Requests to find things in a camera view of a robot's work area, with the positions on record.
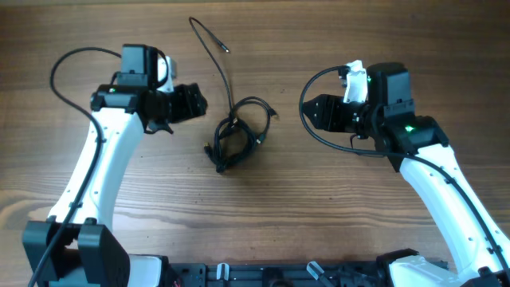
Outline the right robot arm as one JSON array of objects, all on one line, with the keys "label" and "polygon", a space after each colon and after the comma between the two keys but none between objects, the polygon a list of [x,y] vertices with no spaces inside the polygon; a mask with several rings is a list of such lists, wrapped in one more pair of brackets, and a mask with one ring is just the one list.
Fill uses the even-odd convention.
[{"label": "right robot arm", "polygon": [[449,138],[418,116],[404,64],[360,60],[314,75],[299,99],[306,131],[339,151],[386,157],[416,191],[457,268],[447,271],[411,249],[377,258],[385,286],[507,286],[509,239],[463,175]]}]

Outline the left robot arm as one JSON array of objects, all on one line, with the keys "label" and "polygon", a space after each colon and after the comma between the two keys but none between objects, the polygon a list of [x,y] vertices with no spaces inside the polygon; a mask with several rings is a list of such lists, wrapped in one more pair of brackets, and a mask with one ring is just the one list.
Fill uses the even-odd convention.
[{"label": "left robot arm", "polygon": [[173,85],[161,50],[126,44],[120,70],[92,94],[90,127],[67,187],[43,221],[27,223],[22,244],[32,286],[180,286],[163,255],[128,253],[112,233],[127,165],[146,135],[206,113],[196,84]]}]

